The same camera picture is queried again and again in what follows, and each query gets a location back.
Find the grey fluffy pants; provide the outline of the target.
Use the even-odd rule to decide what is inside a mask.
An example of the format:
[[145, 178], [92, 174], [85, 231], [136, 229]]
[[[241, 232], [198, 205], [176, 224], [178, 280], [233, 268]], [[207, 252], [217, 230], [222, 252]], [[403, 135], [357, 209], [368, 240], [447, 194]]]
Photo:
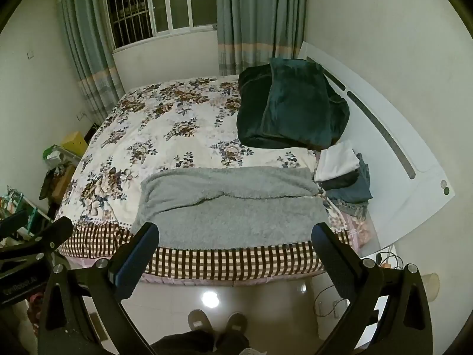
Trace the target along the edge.
[[156, 225], [173, 249], [301, 243], [328, 213], [307, 168], [182, 168], [150, 175], [132, 232]]

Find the green metal rack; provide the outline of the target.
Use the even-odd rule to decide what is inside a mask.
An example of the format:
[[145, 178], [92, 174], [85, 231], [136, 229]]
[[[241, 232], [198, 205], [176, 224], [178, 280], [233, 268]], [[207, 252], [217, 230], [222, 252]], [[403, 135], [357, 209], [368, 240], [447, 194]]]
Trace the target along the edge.
[[1, 196], [1, 238], [29, 239], [51, 224], [51, 219], [17, 189], [8, 187]]

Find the green and white bag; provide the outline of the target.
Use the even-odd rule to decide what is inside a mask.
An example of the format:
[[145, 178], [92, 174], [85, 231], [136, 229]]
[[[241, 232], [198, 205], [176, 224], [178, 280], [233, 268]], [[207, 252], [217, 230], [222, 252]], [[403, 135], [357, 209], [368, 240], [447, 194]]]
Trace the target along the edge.
[[54, 169], [61, 164], [66, 164], [68, 158], [62, 147], [53, 145], [43, 152], [43, 161], [49, 169]]

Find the dark grey folded clothes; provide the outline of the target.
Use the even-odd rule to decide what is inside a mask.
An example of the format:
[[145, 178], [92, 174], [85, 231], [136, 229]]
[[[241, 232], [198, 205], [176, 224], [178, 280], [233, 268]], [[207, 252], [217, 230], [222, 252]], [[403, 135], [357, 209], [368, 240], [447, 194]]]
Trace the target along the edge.
[[337, 178], [321, 182], [321, 187], [330, 200], [343, 200], [351, 204], [360, 204], [371, 200], [370, 172], [362, 153], [357, 154], [360, 166], [355, 171]]

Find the yellow cardboard box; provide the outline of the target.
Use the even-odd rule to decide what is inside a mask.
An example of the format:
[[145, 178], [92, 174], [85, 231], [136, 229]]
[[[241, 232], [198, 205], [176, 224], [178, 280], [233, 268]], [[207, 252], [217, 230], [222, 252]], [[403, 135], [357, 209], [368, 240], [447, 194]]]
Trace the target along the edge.
[[83, 157], [88, 149], [88, 143], [79, 131], [66, 136], [61, 142], [61, 146], [79, 157]]

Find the white bed headboard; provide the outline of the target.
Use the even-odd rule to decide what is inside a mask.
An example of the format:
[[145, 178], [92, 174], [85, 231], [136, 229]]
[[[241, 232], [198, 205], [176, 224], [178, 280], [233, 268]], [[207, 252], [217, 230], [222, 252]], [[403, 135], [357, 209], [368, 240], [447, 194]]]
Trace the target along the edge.
[[395, 244], [455, 197], [446, 173], [410, 122], [377, 89], [333, 56], [304, 42], [300, 58], [320, 64], [349, 105], [342, 135], [369, 166], [372, 199], [362, 256]]

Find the white folded cloth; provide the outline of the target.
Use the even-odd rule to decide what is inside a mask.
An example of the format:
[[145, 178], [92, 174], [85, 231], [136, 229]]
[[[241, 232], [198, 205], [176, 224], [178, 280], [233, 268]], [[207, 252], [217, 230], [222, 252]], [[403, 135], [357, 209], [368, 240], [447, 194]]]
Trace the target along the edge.
[[314, 180], [324, 182], [356, 171], [360, 166], [352, 142], [338, 142], [321, 151]]

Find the right dark slipper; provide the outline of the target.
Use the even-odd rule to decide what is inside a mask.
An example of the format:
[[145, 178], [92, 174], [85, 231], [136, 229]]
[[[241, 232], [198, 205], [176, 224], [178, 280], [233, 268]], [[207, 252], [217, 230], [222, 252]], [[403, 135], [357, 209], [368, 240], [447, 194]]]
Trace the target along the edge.
[[225, 340], [246, 340], [246, 330], [248, 319], [240, 312], [234, 312], [227, 320], [224, 331], [220, 334], [220, 339]]

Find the floral bed blanket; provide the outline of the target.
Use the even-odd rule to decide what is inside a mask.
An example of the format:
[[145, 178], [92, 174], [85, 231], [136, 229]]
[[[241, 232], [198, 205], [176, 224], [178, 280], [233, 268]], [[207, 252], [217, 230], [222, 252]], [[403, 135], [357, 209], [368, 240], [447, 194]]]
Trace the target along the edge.
[[[321, 151], [251, 148], [237, 134], [241, 106], [237, 75], [178, 79], [126, 93], [94, 134], [61, 203], [74, 226], [60, 251], [70, 258], [109, 258], [135, 233], [141, 184], [182, 168], [307, 168], [336, 237], [359, 250], [370, 240], [368, 201], [330, 200], [314, 180]], [[253, 248], [177, 249], [159, 245], [146, 267], [153, 277], [241, 283], [308, 276], [322, 265], [310, 239]]]

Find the dark green folded blanket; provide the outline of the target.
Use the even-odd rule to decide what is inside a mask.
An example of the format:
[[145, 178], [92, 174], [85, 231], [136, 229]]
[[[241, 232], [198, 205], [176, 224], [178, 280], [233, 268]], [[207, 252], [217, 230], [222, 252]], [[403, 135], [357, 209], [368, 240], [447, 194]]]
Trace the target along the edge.
[[272, 58], [242, 71], [238, 89], [237, 134], [247, 147], [321, 151], [338, 142], [349, 121], [347, 101], [316, 62]]

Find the left grey-green curtain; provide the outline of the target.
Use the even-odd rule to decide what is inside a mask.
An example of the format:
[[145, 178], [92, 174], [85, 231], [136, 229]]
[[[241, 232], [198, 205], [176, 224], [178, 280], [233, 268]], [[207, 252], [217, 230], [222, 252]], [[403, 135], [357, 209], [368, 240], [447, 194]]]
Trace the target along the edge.
[[124, 95], [107, 34], [103, 0], [56, 0], [59, 24], [79, 90], [101, 124]]

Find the grey-green curtain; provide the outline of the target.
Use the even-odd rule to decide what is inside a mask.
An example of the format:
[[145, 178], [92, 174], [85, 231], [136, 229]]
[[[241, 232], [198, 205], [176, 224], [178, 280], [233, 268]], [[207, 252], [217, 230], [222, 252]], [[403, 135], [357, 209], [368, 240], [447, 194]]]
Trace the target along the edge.
[[236, 75], [271, 58], [294, 59], [306, 0], [216, 0], [219, 71]]
[[101, 124], [124, 95], [107, 34], [103, 0], [56, 0], [59, 24], [79, 90]]

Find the window with metal bars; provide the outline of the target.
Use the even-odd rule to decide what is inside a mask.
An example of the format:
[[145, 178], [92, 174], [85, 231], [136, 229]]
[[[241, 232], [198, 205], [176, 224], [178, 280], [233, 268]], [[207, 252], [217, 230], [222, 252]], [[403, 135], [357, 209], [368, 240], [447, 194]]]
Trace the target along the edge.
[[116, 48], [153, 37], [215, 30], [216, 0], [105, 0]]

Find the right grey-green curtain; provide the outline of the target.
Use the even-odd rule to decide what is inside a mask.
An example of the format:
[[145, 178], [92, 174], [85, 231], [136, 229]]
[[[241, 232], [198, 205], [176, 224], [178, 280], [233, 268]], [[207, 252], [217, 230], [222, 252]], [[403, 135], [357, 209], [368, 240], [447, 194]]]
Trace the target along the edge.
[[236, 75], [271, 58], [294, 59], [306, 0], [216, 0], [219, 71]]

